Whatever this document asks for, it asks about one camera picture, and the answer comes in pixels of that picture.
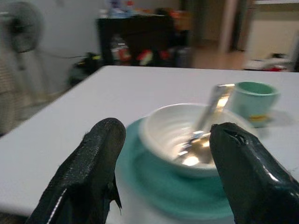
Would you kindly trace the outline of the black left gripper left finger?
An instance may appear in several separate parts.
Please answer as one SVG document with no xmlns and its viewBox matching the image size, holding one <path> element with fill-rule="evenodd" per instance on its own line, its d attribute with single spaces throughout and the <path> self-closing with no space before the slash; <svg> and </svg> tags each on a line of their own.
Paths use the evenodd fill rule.
<svg viewBox="0 0 299 224">
<path fill-rule="evenodd" d="M 96 123 L 58 167 L 28 224 L 105 224 L 110 203 L 122 204 L 115 166 L 126 138 L 116 118 Z"/>
</svg>

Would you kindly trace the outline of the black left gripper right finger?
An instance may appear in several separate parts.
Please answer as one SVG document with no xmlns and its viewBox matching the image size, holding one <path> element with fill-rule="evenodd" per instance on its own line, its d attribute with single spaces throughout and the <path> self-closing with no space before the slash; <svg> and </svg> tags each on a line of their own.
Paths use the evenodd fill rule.
<svg viewBox="0 0 299 224">
<path fill-rule="evenodd" d="M 297 224 L 299 183 L 237 124 L 214 124 L 210 149 L 236 224 Z"/>
</svg>

